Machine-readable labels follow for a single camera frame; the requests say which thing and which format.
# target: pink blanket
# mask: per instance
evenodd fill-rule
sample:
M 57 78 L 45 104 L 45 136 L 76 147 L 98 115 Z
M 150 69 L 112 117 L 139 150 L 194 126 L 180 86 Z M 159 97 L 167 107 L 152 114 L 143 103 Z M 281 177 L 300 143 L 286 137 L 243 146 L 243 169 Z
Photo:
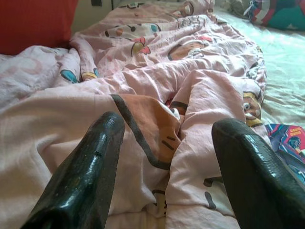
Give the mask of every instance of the pink blanket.
M 116 8 L 77 33 L 70 50 L 0 56 L 1 228 L 21 226 L 106 111 L 126 121 L 106 228 L 238 228 L 211 128 L 235 117 L 268 141 L 265 66 L 260 48 L 216 18 L 211 2 Z

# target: wall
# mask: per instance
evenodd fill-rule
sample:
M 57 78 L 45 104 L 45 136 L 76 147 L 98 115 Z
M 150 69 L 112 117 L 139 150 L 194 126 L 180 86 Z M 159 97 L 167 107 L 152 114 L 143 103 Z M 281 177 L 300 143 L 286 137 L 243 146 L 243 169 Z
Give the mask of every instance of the wall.
M 84 30 L 103 19 L 111 11 L 111 0 L 102 0 L 102 7 L 92 6 L 91 0 L 79 0 L 72 32 Z

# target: bedsheet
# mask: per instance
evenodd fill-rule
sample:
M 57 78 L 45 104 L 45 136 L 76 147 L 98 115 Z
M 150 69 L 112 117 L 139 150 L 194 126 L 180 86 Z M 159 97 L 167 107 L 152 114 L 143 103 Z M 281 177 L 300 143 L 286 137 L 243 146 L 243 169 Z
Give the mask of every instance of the bedsheet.
M 212 8 L 209 0 L 116 8 L 70 50 L 1 56 L 1 228 L 20 227 L 106 111 L 125 120 L 106 228 L 238 228 L 211 129 L 234 117 L 268 141 L 266 70 L 257 44 Z
M 215 14 L 264 52 L 267 68 L 266 96 L 262 104 L 264 123 L 299 125 L 305 128 L 305 32 L 281 31 L 253 25 L 215 8 Z

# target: colorful book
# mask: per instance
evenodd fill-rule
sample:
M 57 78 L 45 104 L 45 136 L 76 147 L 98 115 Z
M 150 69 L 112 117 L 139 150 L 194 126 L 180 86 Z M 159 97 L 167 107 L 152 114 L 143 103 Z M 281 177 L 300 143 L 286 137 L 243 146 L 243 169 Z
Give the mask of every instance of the colorful book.
M 305 184 L 305 131 L 300 126 L 266 125 L 272 149 Z

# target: red pillow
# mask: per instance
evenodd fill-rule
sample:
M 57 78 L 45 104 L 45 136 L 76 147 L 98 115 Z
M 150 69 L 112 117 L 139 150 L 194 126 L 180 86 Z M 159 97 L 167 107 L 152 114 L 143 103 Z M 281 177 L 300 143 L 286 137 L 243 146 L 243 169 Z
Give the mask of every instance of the red pillow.
M 67 47 L 78 0 L 2 0 L 0 53 L 31 45 Z

